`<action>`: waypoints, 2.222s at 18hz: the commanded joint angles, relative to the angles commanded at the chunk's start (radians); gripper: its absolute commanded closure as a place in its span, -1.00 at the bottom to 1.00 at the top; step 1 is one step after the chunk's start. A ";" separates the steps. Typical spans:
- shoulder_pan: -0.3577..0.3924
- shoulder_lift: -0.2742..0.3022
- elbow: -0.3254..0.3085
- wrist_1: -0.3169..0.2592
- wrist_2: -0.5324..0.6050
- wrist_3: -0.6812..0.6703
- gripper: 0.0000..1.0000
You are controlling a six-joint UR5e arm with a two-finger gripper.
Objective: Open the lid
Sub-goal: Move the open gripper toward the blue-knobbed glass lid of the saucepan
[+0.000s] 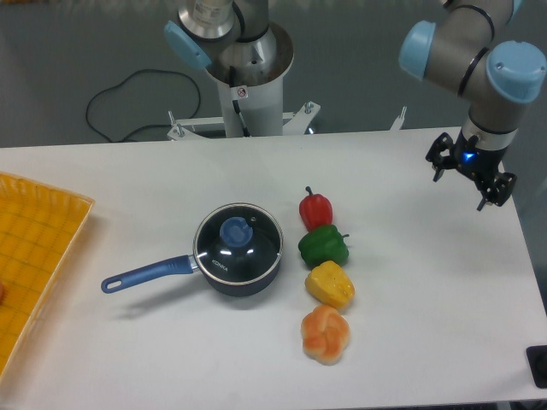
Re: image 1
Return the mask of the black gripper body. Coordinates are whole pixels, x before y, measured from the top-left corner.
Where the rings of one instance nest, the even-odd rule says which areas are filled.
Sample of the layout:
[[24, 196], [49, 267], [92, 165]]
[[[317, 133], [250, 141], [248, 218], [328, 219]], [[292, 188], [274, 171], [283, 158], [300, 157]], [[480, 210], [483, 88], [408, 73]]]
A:
[[498, 173], [499, 164], [507, 151], [484, 150], [473, 145], [460, 131], [451, 154], [456, 159], [456, 170], [473, 181], [494, 179]]

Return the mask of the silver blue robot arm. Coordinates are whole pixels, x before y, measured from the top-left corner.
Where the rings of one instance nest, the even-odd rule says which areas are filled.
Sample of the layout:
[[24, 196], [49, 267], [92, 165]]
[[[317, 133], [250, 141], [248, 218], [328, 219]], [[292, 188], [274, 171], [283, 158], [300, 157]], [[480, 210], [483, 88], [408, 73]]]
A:
[[[440, 135], [426, 159], [437, 176], [454, 169], [471, 179], [485, 205], [502, 206], [512, 194], [516, 177], [499, 165], [546, 76], [545, 56], [534, 45], [494, 43], [519, 7], [517, 1], [446, 1], [447, 20], [416, 23], [398, 57], [404, 72], [469, 102], [458, 137]], [[228, 137], [296, 135], [314, 118], [311, 104], [283, 118], [283, 78], [294, 49], [270, 20], [267, 2], [184, 1], [164, 36], [182, 61], [217, 84]]]

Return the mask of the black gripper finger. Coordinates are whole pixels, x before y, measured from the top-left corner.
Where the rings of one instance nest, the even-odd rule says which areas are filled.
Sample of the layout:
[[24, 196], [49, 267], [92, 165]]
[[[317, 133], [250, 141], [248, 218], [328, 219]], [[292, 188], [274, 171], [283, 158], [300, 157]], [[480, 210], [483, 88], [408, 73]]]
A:
[[456, 168], [456, 159], [453, 156], [454, 142], [451, 136], [443, 132], [432, 143], [427, 151], [426, 161], [432, 164], [434, 175], [432, 180], [438, 182], [445, 170]]
[[482, 199], [477, 207], [482, 210], [486, 205], [495, 205], [501, 207], [512, 195], [516, 183], [516, 175], [513, 173], [495, 173], [478, 175], [475, 185], [482, 195]]

